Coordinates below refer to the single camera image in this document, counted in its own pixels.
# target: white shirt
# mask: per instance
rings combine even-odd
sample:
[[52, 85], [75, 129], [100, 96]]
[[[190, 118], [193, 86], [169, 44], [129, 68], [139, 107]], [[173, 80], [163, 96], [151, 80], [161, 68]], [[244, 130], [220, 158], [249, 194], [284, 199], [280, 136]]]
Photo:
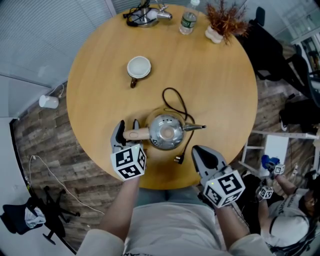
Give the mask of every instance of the white shirt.
[[261, 236], [273, 247], [286, 247], [299, 242], [309, 230], [306, 214], [299, 209], [300, 199], [307, 189], [298, 188], [295, 194], [270, 205], [269, 216], [274, 218], [269, 232], [261, 230]]
[[204, 205], [154, 203], [133, 211], [128, 238], [90, 230], [77, 256], [271, 256], [260, 235], [236, 241], [229, 252], [221, 250], [215, 231], [215, 214]]

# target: small white pot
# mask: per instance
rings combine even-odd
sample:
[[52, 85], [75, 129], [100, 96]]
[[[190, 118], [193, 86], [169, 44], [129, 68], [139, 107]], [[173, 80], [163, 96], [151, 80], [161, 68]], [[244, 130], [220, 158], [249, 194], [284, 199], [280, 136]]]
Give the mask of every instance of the small white pot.
[[57, 97], [41, 95], [39, 98], [39, 106], [41, 108], [56, 109], [59, 105]]
[[218, 34], [217, 31], [212, 29], [212, 27], [209, 25], [206, 28], [206, 31], [204, 32], [205, 36], [209, 39], [211, 39], [212, 42], [215, 44], [221, 43], [222, 39], [224, 38], [222, 35]]

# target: black chair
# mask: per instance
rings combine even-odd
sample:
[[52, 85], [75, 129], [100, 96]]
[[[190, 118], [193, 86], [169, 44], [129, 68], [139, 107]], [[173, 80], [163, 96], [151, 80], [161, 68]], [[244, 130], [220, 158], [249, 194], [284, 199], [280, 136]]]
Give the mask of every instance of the black chair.
[[60, 207], [61, 196], [66, 193], [63, 189], [59, 192], [58, 198], [56, 201], [52, 199], [49, 194], [50, 188], [46, 186], [44, 192], [46, 194], [46, 204], [41, 199], [38, 198], [29, 198], [25, 204], [22, 205], [10, 205], [5, 204], [3, 206], [4, 213], [0, 216], [6, 228], [9, 232], [19, 235], [23, 235], [31, 229], [37, 229], [42, 227], [42, 224], [36, 225], [34, 228], [29, 228], [25, 222], [25, 210], [28, 208], [33, 214], [37, 215], [35, 208], [39, 207], [43, 212], [45, 217], [44, 225], [50, 229], [49, 235], [43, 234], [43, 236], [52, 244], [56, 244], [52, 241], [52, 236], [55, 233], [59, 238], [64, 238], [66, 236], [65, 228], [60, 220], [59, 216], [66, 222], [70, 222], [69, 218], [65, 218], [63, 214], [68, 214], [72, 216], [80, 216], [80, 213], [72, 213]]
[[283, 57], [282, 45], [264, 28], [265, 10], [258, 7], [255, 19], [249, 21], [247, 36], [238, 37], [247, 53], [253, 70], [260, 80], [279, 81], [283, 77], [283, 69], [290, 72], [290, 67]]
[[297, 75], [300, 78], [299, 79], [296, 74], [293, 74], [290, 77], [290, 84], [303, 95], [309, 99], [312, 99], [316, 106], [320, 108], [320, 93], [312, 85], [312, 81], [320, 83], [320, 79], [316, 77], [310, 77], [310, 75], [319, 74], [320, 70], [309, 73], [307, 61], [297, 53], [288, 58], [286, 61], [288, 63], [292, 63]]
[[3, 206], [4, 213], [0, 216], [6, 228], [13, 234], [18, 233], [23, 235], [31, 229], [42, 227], [42, 224], [36, 225], [34, 228], [29, 228], [25, 222], [25, 211], [28, 208], [34, 215], [37, 216], [35, 208], [37, 201], [34, 198], [29, 198], [25, 204], [22, 205], [9, 205]]

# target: white cup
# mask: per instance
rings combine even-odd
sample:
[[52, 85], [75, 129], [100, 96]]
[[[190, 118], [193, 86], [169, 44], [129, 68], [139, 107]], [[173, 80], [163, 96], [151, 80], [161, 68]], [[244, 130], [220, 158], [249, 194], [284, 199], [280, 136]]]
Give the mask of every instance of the white cup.
[[135, 88], [138, 79], [144, 78], [150, 73], [151, 63], [146, 57], [137, 56], [129, 61], [126, 70], [132, 77], [130, 87]]
[[39, 98], [39, 106], [41, 108], [56, 109], [59, 105], [57, 97], [41, 95]]

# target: wooden floor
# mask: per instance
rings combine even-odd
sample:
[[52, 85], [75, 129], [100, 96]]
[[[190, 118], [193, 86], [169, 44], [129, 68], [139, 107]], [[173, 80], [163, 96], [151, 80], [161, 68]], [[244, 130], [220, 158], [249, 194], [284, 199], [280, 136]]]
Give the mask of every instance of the wooden floor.
[[[255, 130], [280, 132], [279, 110], [284, 107], [289, 95], [298, 92], [284, 81], [257, 81], [258, 109], [254, 124]], [[78, 143], [67, 113], [66, 91], [57, 109], [44, 109], [35, 104], [25, 115], [13, 125], [16, 146], [24, 175], [29, 176], [29, 161], [32, 155], [40, 156], [49, 166], [56, 177], [74, 194], [81, 202], [100, 211], [105, 211], [115, 198], [121, 182], [101, 170], [84, 152]], [[290, 126], [290, 132], [299, 132], [298, 125]], [[259, 144], [262, 137], [252, 135], [249, 143]], [[312, 141], [292, 139], [286, 155], [286, 176], [297, 185], [302, 183], [298, 176], [291, 175], [292, 166], [299, 165], [299, 174], [310, 168], [313, 161], [310, 158], [314, 153]], [[232, 167], [243, 171], [238, 164], [242, 152], [231, 163]], [[259, 163], [259, 154], [252, 150], [247, 154], [246, 163], [256, 167]], [[62, 186], [48, 172], [46, 166], [37, 158], [31, 162], [32, 189], [44, 198], [43, 188], [50, 186], [50, 193], [56, 197]], [[81, 217], [71, 218], [70, 223], [64, 223], [65, 240], [76, 250], [79, 248], [89, 229], [96, 227], [102, 214], [83, 206], [71, 195], [66, 194], [61, 200], [61, 205], [71, 211], [79, 212]]]

